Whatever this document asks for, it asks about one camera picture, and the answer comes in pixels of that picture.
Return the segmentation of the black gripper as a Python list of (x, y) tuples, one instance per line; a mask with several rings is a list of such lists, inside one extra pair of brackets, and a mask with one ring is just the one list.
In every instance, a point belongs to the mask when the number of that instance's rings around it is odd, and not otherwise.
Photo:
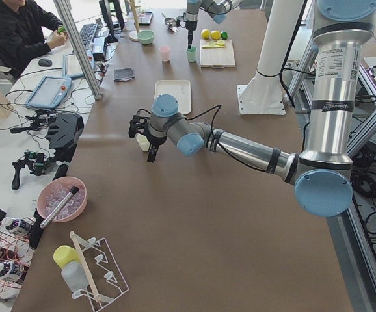
[(166, 142), (167, 136), (162, 131), (155, 130), (154, 128), (147, 128), (146, 138), (150, 143), (147, 161), (152, 163), (155, 161), (159, 146)]
[(187, 48), (193, 47), (193, 33), (196, 30), (196, 21), (187, 20), (187, 30), (188, 30), (188, 45)]

